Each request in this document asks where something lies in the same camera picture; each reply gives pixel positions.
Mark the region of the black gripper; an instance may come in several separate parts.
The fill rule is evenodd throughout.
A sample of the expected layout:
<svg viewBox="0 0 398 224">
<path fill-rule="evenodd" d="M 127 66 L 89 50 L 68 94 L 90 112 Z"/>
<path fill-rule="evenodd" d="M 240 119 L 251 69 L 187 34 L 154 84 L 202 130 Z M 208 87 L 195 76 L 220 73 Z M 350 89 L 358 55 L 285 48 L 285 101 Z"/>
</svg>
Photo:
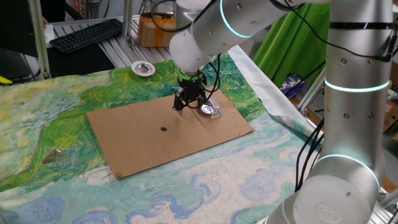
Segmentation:
<svg viewBox="0 0 398 224">
<path fill-rule="evenodd" d="M 180 89 L 175 94 L 173 110 L 182 115 L 183 108 L 197 110 L 200 107 L 199 99 L 205 97 L 205 91 L 200 78 L 182 79 L 177 78 Z"/>
</svg>

